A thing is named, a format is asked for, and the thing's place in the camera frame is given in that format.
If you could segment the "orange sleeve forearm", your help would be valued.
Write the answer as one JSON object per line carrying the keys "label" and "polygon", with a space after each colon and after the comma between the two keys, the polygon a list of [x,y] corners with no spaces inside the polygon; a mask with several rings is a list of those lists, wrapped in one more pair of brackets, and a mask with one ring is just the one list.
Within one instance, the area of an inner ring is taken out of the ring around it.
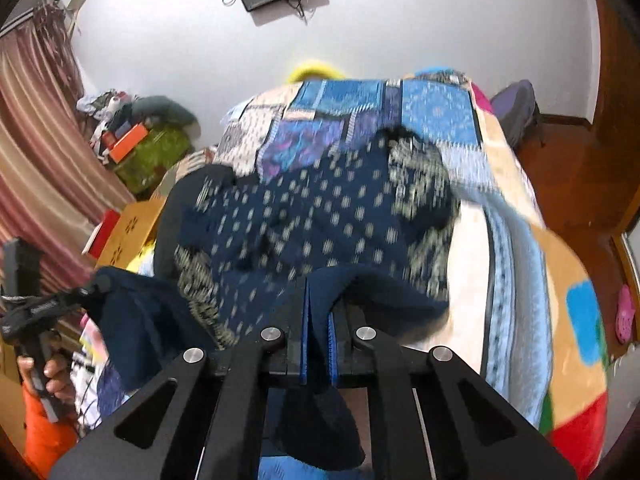
{"label": "orange sleeve forearm", "polygon": [[22,387],[26,440],[24,460],[39,479],[47,479],[55,463],[78,441],[76,419],[67,415],[50,422],[40,400]]}

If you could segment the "person's left hand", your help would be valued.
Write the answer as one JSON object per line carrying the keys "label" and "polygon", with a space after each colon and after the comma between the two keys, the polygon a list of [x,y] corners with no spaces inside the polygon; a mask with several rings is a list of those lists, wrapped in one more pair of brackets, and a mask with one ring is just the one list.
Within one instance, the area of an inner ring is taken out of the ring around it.
{"label": "person's left hand", "polygon": [[[19,356],[16,359],[18,370],[23,379],[26,391],[36,398],[38,393],[32,385],[30,373],[35,368],[35,361],[31,356]],[[46,380],[46,390],[51,396],[55,396],[64,404],[73,404],[75,401],[75,387],[70,380],[70,366],[66,357],[61,353],[55,353],[43,367],[43,375]]]}

